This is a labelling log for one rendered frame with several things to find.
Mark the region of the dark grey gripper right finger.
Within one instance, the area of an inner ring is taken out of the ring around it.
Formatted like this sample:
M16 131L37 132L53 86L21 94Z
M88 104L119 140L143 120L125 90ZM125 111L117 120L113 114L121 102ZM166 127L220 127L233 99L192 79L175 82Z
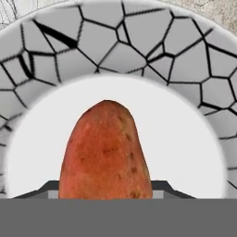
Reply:
M152 181L154 199L193 199L193 196L174 190L167 181Z

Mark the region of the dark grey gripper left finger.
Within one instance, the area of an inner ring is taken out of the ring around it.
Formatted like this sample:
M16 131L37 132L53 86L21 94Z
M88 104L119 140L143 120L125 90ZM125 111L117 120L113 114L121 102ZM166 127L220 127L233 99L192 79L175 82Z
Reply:
M58 181L48 181L40 189L16 196L16 199L57 199Z

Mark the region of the orange sweet potato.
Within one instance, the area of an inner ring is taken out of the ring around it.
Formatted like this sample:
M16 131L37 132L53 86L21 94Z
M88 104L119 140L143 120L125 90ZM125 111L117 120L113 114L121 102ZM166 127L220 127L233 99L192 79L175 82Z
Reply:
M130 111L104 100L82 114L67 144L60 199L150 199L152 183Z

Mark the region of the white plate with black cracks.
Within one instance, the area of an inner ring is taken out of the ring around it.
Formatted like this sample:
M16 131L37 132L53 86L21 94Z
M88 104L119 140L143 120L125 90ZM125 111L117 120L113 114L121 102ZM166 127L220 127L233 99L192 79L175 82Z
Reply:
M0 173L14 129L45 92L76 77L129 73L174 89L207 118L237 199L237 37L178 6L71 0L0 30Z

